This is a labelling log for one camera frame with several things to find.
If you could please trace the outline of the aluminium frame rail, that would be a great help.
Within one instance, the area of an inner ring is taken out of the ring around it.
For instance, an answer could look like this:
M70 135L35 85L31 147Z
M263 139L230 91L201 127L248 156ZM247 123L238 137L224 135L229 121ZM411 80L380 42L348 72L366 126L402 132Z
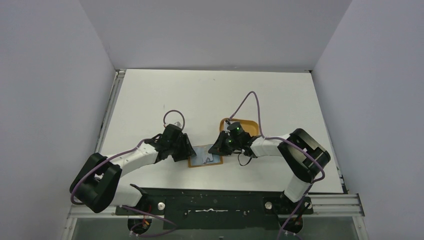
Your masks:
M309 196L313 209L307 217L363 217L365 212L358 194L314 194ZM69 219L139 219L140 215L116 214L116 207L94 213L86 206L71 206Z

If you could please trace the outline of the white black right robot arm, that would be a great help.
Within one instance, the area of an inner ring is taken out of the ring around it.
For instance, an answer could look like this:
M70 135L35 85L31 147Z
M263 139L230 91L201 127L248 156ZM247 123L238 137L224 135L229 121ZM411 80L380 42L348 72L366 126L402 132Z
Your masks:
M324 167L331 160L328 151L302 128L284 136L253 136L235 121L219 133L208 153L229 156L237 151L252 159L271 156L286 161L293 177L283 191L281 207L289 214L301 207L301 199L317 181L317 175L321 175L318 180L325 177Z

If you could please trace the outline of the yellow leather card holder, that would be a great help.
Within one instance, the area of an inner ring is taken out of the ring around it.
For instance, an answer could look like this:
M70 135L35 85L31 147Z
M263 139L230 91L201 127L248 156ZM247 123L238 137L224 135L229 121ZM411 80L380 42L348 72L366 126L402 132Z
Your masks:
M209 153L212 144L194 146L193 150L196 156L188 159L189 168L207 167L214 165L222 165L223 158L220 155Z

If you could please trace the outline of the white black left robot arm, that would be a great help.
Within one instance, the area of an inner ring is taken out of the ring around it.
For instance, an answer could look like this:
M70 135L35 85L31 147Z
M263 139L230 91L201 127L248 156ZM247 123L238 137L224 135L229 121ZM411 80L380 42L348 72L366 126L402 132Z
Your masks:
M183 130L169 124L163 133L141 140L134 148L104 156L90 155L70 185L70 201L85 205L94 213L109 206L128 206L136 215L147 211L146 192L134 183L120 184L120 179L147 165L154 165L172 157L175 162L188 160L197 154Z

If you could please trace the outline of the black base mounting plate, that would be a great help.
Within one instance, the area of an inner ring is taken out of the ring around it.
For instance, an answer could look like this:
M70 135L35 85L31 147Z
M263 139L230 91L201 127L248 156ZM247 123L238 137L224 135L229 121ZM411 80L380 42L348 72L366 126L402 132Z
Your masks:
M136 209L163 216L163 229L235 230L264 228L278 230L291 215L301 222L314 212L310 197L301 206L279 191L234 191L146 188Z

